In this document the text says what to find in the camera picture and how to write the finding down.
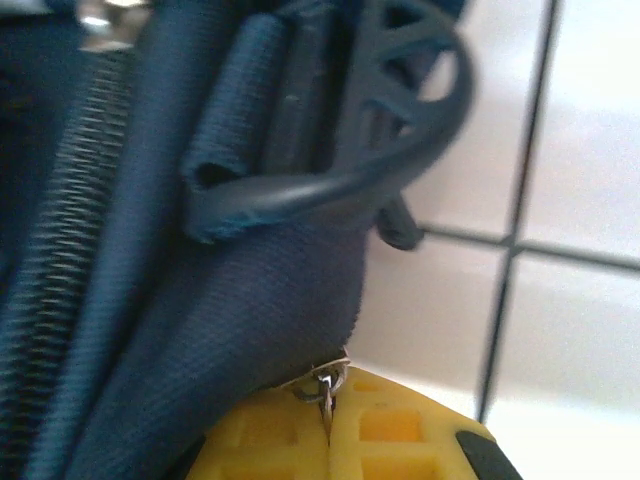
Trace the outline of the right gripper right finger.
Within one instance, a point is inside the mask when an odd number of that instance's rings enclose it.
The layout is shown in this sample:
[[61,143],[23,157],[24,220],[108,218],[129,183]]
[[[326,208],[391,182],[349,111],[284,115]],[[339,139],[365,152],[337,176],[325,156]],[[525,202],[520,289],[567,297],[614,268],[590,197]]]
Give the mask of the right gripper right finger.
[[351,367],[337,394],[330,479],[519,479],[481,423],[366,370]]

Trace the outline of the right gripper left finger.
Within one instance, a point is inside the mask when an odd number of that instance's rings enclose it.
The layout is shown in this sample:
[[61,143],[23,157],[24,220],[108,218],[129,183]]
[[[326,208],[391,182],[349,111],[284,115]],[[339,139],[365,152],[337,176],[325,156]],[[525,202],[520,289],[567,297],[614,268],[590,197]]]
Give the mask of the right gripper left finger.
[[291,393],[241,402],[206,435],[189,479],[327,479],[328,443],[320,409]]

